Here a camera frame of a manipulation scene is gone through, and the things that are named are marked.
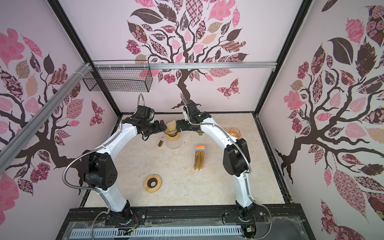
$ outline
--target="wire mesh basket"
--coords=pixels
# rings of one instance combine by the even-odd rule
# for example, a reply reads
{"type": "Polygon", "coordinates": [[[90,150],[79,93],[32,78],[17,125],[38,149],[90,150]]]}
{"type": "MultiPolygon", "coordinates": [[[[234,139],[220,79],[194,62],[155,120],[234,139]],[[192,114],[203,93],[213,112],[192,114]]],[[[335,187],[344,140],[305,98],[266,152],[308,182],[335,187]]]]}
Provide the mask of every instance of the wire mesh basket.
{"type": "Polygon", "coordinates": [[[152,85],[152,74],[147,60],[142,67],[110,67],[96,66],[83,81],[90,91],[130,91],[149,92],[152,85]]]}

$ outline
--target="tree mural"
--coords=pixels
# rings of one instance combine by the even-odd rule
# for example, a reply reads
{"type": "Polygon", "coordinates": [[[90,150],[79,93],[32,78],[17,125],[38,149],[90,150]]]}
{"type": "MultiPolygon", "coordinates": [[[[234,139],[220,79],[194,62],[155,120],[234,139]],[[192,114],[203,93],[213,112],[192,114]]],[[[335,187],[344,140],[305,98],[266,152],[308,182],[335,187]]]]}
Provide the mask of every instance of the tree mural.
{"type": "MultiPolygon", "coordinates": [[[[18,42],[18,33],[11,28],[7,29],[7,33],[8,36],[0,33],[0,58],[7,68],[12,60],[25,60],[16,65],[15,73],[18,78],[12,75],[9,69],[6,70],[0,66],[0,75],[5,86],[0,93],[0,115],[3,117],[2,120],[8,119],[0,121],[0,134],[10,136],[0,137],[0,142],[5,145],[9,144],[28,120],[48,102],[48,93],[57,92],[54,86],[64,84],[68,78],[65,64],[55,70],[50,55],[43,58],[40,48],[26,37],[23,37],[23,40],[31,54],[24,57],[21,53],[25,46],[18,42]]],[[[60,156],[58,146],[65,146],[64,139],[70,137],[65,129],[80,124],[76,118],[81,113],[84,99],[76,98],[79,93],[80,84],[77,84],[36,133],[38,141],[35,144],[27,144],[30,146],[21,150],[16,156],[16,159],[23,159],[22,162],[6,168],[6,170],[19,168],[13,179],[17,179],[17,185],[22,191],[33,195],[33,185],[46,180],[52,167],[66,167],[73,160],[60,156]]],[[[91,105],[95,115],[91,118],[90,125],[100,124],[102,121],[100,115],[103,114],[103,110],[93,101],[89,103],[89,106],[91,105]]],[[[72,167],[77,169],[80,177],[81,162],[74,163],[72,167]]]]}
{"type": "MultiPolygon", "coordinates": [[[[328,41],[333,46],[332,53],[326,53],[321,45],[310,64],[304,62],[299,66],[298,80],[293,82],[292,91],[284,97],[284,102],[292,110],[288,119],[293,121],[292,130],[296,136],[288,155],[277,149],[276,152],[283,161],[283,173],[286,168],[293,183],[291,165],[298,151],[308,145],[308,154],[314,154],[315,164],[324,159],[327,185],[331,184],[333,174],[336,189],[350,206],[367,218],[364,199],[367,196],[371,207],[384,220],[384,195],[361,190],[364,187],[384,191],[382,184],[372,178],[382,174],[384,167],[371,163],[370,158],[362,161],[354,156],[366,152],[378,158],[384,157],[382,148],[372,149],[367,145],[372,141],[384,144],[384,129],[377,126],[384,124],[384,107],[372,107],[384,101],[384,7],[366,8],[369,11],[366,27],[359,19],[347,19],[346,32],[350,41],[342,37],[332,38],[328,41]],[[357,51],[353,45],[359,45],[357,51]],[[379,61],[375,48],[383,52],[379,61]],[[332,160],[335,169],[329,164],[332,160]],[[351,177],[342,169],[365,176],[351,177]]],[[[329,226],[324,226],[324,229],[330,233],[329,226]]]]}
{"type": "MultiPolygon", "coordinates": [[[[241,62],[248,54],[237,53],[246,42],[235,42],[241,29],[236,28],[240,21],[240,12],[235,6],[235,0],[185,0],[186,10],[181,12],[183,0],[135,0],[143,7],[132,12],[131,16],[139,17],[145,24],[136,24],[128,21],[129,30],[133,37],[139,42],[128,40],[127,49],[136,56],[136,62],[148,60],[151,63],[211,63],[211,62],[241,62]],[[203,1],[207,2],[210,13],[207,21],[216,19],[208,28],[205,19],[202,19],[205,8],[203,1]],[[162,23],[160,29],[154,29],[154,24],[162,23]],[[140,54],[141,50],[147,49],[149,55],[140,54]]],[[[200,69],[179,70],[152,70],[152,75],[158,77],[159,82],[165,80],[167,83],[177,82],[177,86],[184,94],[188,103],[192,103],[191,96],[187,90],[185,81],[198,80],[204,76],[213,81],[213,77],[223,77],[232,71],[229,69],[210,69],[209,74],[200,69]]],[[[235,80],[229,88],[219,88],[224,96],[229,97],[232,93],[238,93],[238,80],[235,80]]],[[[183,106],[181,101],[173,108],[183,106]]]]}

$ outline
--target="pink wall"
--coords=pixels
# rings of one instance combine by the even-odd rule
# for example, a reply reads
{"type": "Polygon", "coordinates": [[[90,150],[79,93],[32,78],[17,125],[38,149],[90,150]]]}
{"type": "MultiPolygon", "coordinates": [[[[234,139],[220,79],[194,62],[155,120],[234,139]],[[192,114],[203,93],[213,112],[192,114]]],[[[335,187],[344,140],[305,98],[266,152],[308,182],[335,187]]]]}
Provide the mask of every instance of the pink wall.
{"type": "MultiPolygon", "coordinates": [[[[109,3],[66,0],[61,4],[93,60],[143,57],[149,58],[150,62],[185,63],[192,59],[192,55],[192,61],[197,62],[206,62],[208,58],[214,58],[213,62],[276,61],[301,2],[117,0],[109,3]],[[193,3],[196,3],[196,14],[192,10],[193,3]],[[148,17],[143,14],[146,11],[158,17],[148,17]],[[91,20],[95,27],[90,27],[84,19],[91,20]],[[184,23],[191,23],[190,31],[179,27],[178,36],[175,29],[177,24],[183,23],[182,19],[186,20],[184,23]]],[[[144,97],[148,106],[158,112],[181,112],[181,92],[187,100],[201,104],[204,111],[253,111],[269,70],[226,69],[218,73],[217,70],[200,69],[200,72],[181,71],[179,78],[177,70],[153,71],[151,90],[144,97]],[[191,73],[198,79],[190,79],[191,73]],[[170,76],[168,81],[161,77],[167,74],[170,76]],[[236,79],[237,86],[234,84],[234,88],[230,88],[236,79]]],[[[135,104],[129,103],[136,101],[137,93],[111,94],[122,112],[135,110],[135,104]]]]}
{"type": "Polygon", "coordinates": [[[260,114],[316,239],[382,239],[382,3],[316,1],[260,114]]]}
{"type": "MultiPolygon", "coordinates": [[[[46,1],[0,7],[2,149],[83,61],[46,1]]],[[[62,183],[63,168],[107,139],[116,120],[102,93],[81,81],[0,175],[1,239],[56,237],[82,196],[62,183]]],[[[69,170],[71,183],[83,184],[79,170],[69,170]]]]}

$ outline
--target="butterfly decal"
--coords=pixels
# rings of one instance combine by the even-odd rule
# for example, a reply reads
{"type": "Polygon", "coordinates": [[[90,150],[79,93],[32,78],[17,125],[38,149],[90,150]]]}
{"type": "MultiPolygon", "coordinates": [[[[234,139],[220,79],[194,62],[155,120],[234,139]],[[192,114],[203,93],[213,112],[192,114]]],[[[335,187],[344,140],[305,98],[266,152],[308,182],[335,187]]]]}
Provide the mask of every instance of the butterfly decal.
{"type": "Polygon", "coordinates": [[[95,125],[96,123],[97,124],[102,123],[103,118],[100,115],[102,115],[103,111],[105,111],[101,107],[98,107],[93,100],[92,100],[92,108],[93,108],[93,111],[95,112],[95,115],[93,115],[93,117],[91,118],[91,121],[89,122],[90,126],[95,125]]]}
{"type": "Polygon", "coordinates": [[[237,85],[239,85],[239,79],[235,79],[229,88],[218,88],[217,90],[221,93],[224,93],[224,96],[226,96],[229,99],[229,96],[232,95],[232,93],[239,93],[239,88],[237,85]]]}

